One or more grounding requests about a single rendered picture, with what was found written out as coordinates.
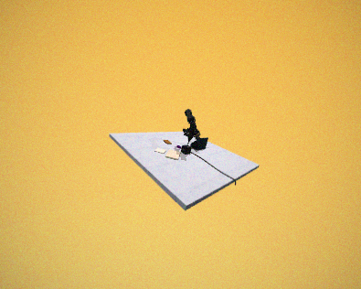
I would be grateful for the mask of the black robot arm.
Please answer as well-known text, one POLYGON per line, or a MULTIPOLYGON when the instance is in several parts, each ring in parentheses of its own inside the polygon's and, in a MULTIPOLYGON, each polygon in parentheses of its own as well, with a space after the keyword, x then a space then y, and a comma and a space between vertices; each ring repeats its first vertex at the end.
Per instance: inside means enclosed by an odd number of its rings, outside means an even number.
MULTIPOLYGON (((195 132, 197 133, 197 135, 195 135, 194 134, 194 137, 196 138, 196 139, 199 139, 200 138, 200 132, 197 130, 197 128, 196 128, 196 123, 195 123, 195 121, 196 121, 196 118, 195 118, 195 116, 193 116, 193 114, 192 114, 192 111, 190 110, 190 109, 186 109, 185 110, 185 115, 186 115, 186 119, 187 119, 187 121, 188 121, 188 124, 190 124, 190 127, 191 127, 191 129, 192 130, 195 130, 195 132), (195 119, 195 120, 194 120, 195 119)), ((187 128, 183 128, 183 132, 184 133, 187 133, 189 131, 189 129, 187 128)))

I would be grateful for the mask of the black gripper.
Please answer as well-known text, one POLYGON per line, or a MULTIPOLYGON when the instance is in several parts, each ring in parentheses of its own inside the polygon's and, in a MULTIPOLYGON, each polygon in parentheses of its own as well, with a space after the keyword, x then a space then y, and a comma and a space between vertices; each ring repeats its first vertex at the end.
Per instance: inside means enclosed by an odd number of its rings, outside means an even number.
POLYGON ((188 142, 191 141, 191 139, 194 137, 194 134, 197 135, 197 133, 195 132, 195 130, 192 130, 191 127, 188 128, 189 131, 187 133, 184 133, 185 136, 188 137, 188 142))

